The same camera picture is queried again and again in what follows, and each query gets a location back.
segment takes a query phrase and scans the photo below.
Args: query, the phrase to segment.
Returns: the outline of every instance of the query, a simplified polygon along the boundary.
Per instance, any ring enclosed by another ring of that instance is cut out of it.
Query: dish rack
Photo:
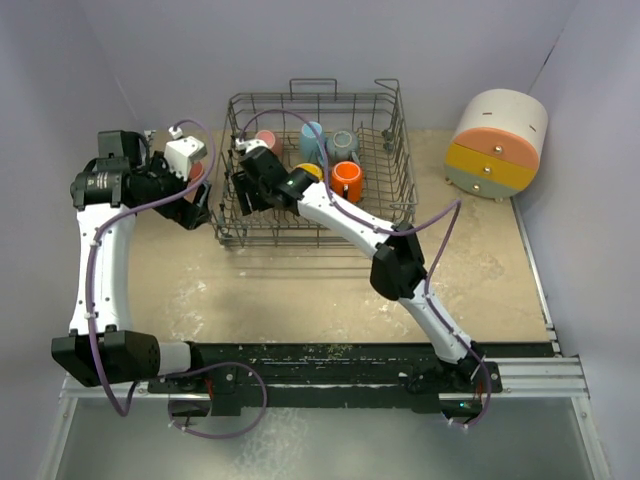
[[[360,140],[358,157],[364,171],[364,189],[358,206],[371,215],[400,222],[413,221],[418,194],[409,152],[409,139],[397,79],[376,79],[375,88],[340,92],[334,78],[294,78],[289,91],[239,93],[229,99],[222,144],[218,154],[216,184],[221,194],[211,201],[216,238],[225,246],[340,246],[346,241],[322,225],[290,212],[266,210],[243,216],[231,175],[240,168],[232,148],[246,122],[256,113],[280,108],[320,123],[327,138],[332,131],[350,128]],[[283,113],[259,117],[247,128],[247,139],[268,129],[280,136],[280,160],[291,170],[298,156],[302,123]]]

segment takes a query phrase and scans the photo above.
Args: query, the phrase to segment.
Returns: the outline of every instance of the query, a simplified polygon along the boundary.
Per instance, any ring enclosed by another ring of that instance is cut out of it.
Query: metal wire rack
[[[238,171],[239,156],[232,149],[237,136],[256,113],[287,109],[320,123],[327,138],[332,131],[350,128],[360,141],[358,157],[364,170],[364,189],[358,206],[391,222],[413,221],[418,195],[409,152],[400,83],[397,79],[376,79],[375,88],[363,92],[339,92],[333,78],[294,78],[289,91],[281,93],[239,93],[229,100],[216,183],[221,194],[212,199],[216,238],[225,246],[253,245],[344,245],[345,241],[325,227],[289,212],[267,210],[243,216],[231,175]],[[281,161],[292,169],[298,156],[300,121],[281,113],[259,117],[246,138],[269,129],[283,139]]]

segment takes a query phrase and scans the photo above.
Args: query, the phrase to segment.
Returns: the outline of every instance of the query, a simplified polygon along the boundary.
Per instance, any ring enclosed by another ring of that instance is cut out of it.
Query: wall
[[[638,478],[640,3],[583,0],[532,95],[550,124],[520,197],[566,354],[579,353],[618,479]]]
[[[135,127],[73,0],[0,3],[0,433],[2,478],[33,479],[63,372],[79,241],[69,184],[100,129]]]
[[[222,127],[229,97],[291,77],[353,91],[391,76],[409,126],[453,128],[475,94],[530,88],[576,0],[81,3],[146,127]]]

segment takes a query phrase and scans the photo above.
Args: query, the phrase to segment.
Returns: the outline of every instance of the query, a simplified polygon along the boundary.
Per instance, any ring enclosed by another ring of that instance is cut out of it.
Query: wooden tabletop
[[[435,290],[477,341],[548,341],[511,203],[445,184],[450,138],[450,131],[409,135],[420,195],[416,224],[456,197],[463,202]],[[159,132],[156,145],[163,140]],[[446,227],[443,220],[420,232],[427,264]],[[135,328],[160,340],[428,341],[400,305],[371,288],[371,263],[352,248],[224,248],[211,226],[186,231],[151,211],[137,218],[130,255]]]

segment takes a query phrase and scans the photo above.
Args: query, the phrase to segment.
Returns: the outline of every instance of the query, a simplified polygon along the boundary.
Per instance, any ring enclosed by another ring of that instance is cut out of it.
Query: rack handle
[[[338,80],[336,78],[323,78],[323,77],[309,77],[309,78],[292,78],[289,80],[289,94],[293,100],[293,87],[295,85],[323,85],[329,87],[333,85],[333,96],[338,99]]]

